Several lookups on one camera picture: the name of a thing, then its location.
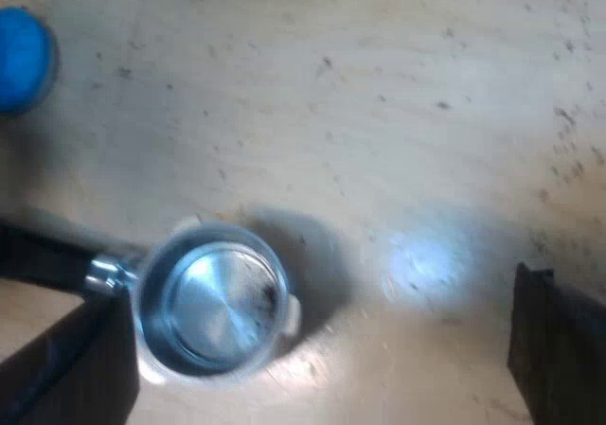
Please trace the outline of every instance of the blue object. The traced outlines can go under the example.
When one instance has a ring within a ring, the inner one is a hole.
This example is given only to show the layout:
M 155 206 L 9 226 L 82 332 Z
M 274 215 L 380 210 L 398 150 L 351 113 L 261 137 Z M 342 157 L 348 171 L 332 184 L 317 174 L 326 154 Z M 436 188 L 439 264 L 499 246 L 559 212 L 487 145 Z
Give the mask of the blue object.
M 0 113 L 24 111 L 43 96 L 52 61 L 46 28 L 23 9 L 0 9 Z

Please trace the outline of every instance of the metal filter basket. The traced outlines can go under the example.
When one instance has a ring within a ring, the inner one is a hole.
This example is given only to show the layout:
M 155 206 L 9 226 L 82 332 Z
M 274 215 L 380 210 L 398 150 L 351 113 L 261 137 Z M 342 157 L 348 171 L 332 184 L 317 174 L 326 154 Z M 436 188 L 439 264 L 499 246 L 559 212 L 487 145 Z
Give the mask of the metal filter basket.
M 133 314 L 151 381 L 216 381 L 271 361 L 283 337 L 295 336 L 300 305 L 262 239 L 212 223 L 151 254 L 135 283 Z

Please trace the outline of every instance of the blue lid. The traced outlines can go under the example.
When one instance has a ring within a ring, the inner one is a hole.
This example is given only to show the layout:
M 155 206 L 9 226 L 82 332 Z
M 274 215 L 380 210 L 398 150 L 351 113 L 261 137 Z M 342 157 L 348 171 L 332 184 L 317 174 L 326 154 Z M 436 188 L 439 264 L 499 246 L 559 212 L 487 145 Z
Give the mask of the blue lid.
M 23 9 L 0 9 L 0 113 L 24 110 L 38 96 L 51 57 L 46 29 Z

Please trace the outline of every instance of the black object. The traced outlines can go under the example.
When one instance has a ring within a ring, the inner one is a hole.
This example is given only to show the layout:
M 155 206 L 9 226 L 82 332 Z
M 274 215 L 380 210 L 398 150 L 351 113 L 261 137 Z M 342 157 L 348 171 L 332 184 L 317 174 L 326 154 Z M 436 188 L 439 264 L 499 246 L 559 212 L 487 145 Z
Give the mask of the black object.
M 93 253 L 0 223 L 0 275 L 82 293 Z M 0 363 L 0 424 L 123 424 L 138 394 L 129 295 L 91 296 Z
M 0 275 L 83 294 L 96 250 L 65 243 L 0 222 Z
M 535 425 L 606 423 L 606 308 L 520 264 L 508 367 Z

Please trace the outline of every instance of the wooden surface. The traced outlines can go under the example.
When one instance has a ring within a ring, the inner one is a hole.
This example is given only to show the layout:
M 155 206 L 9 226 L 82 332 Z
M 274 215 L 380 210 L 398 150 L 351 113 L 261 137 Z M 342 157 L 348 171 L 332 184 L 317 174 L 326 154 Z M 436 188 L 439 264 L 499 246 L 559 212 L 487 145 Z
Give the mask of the wooden surface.
M 300 278 L 290 355 L 146 383 L 133 425 L 528 422 L 515 264 L 606 294 L 603 1 L 0 0 L 62 60 L 0 125 L 4 213 L 146 244 L 235 221 Z M 1 355 L 74 306 L 53 294 L 0 284 Z

